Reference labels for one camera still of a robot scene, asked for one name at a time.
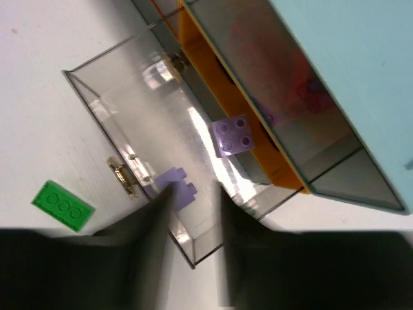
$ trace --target transparent drawer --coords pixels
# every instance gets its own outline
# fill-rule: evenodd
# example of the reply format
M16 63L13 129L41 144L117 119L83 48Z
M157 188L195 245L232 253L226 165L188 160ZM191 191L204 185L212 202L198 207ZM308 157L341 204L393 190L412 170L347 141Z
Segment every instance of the transparent drawer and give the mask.
M405 212L269 1L180 3L310 192Z
M149 198L160 190L159 177L183 169L195 200L176 211L171 235L195 266L221 245L215 180L257 219L301 189L271 184L250 151L216 156L209 127L225 113L180 44L156 37L177 14L65 74Z

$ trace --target light blue cabinet top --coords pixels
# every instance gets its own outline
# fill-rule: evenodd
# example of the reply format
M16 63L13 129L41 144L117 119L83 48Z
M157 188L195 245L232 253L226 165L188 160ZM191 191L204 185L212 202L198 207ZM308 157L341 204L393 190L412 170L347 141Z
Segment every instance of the light blue cabinet top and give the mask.
M412 212L413 1L269 1Z

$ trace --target metal hinge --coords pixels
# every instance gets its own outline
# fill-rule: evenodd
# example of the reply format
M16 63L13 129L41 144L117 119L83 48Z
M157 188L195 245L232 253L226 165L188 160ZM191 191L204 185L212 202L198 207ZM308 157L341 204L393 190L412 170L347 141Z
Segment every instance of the metal hinge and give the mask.
M125 165L121 165L114 157L109 157L106 162L129 197L137 199L138 197L134 187L138 184L136 178L129 172Z
M162 60L174 79L178 83L182 83L182 73L184 73L190 66L190 62L185 53L180 50L179 52L173 54L163 54Z

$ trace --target green block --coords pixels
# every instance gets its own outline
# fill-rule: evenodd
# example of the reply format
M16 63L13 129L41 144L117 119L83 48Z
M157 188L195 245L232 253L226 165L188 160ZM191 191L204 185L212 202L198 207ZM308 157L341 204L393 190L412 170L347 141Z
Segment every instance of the green block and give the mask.
M53 181L43 185L32 204L74 231L80 231L95 211Z

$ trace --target glass panel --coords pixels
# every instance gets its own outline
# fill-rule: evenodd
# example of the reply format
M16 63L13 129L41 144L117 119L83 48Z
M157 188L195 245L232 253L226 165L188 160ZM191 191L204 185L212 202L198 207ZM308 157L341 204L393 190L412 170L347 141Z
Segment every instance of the glass panel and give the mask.
M258 216L295 191L256 182L238 157L217 158L208 129L210 116L192 89L178 82L154 35L164 26L128 39L68 77L149 195L158 190L158 177L173 168L184 169L184 181L192 183L197 193L195 201L176 212L178 221L171 231L194 264L202 259L200 253L219 245L216 238L194 242L219 224L214 180ZM203 104L220 109L216 101ZM197 251L194 244L202 248Z
M312 183L320 194L403 209L364 149Z
M305 183L320 182L325 171L362 147L267 0L185 0L185 7ZM359 170L358 177L369 180L375 171L380 187L393 196L367 155L365 162L370 168ZM337 185L351 183L343 169L335 171ZM375 200L367 189L364 194L346 192L342 190L343 198L362 203L389 202Z

